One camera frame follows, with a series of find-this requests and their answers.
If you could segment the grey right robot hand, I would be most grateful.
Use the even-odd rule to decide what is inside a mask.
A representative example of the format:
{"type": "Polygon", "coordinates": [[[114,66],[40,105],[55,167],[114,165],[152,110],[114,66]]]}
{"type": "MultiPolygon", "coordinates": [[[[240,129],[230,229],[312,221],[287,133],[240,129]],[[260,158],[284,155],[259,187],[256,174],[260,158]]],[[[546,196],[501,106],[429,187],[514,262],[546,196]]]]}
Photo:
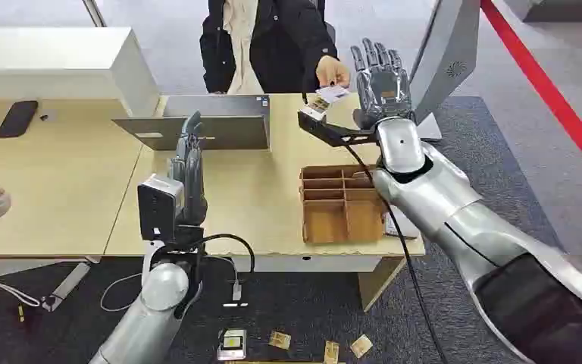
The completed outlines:
{"type": "Polygon", "coordinates": [[[381,42],[362,40],[362,46],[350,47],[356,70],[356,89],[360,108],[352,117],[362,130],[371,129],[389,117],[415,119],[406,69],[395,49],[381,42]]]}

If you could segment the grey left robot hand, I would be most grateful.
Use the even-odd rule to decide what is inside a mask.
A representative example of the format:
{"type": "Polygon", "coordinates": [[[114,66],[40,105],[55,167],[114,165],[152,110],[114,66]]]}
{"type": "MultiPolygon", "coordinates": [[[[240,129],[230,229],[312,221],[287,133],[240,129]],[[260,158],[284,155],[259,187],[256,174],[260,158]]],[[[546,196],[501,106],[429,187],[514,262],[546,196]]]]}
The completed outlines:
{"type": "Polygon", "coordinates": [[[170,158],[168,177],[183,184],[183,207],[176,217],[177,224],[201,225],[207,214],[199,129],[200,111],[195,111],[183,123],[175,156],[170,158]]]}

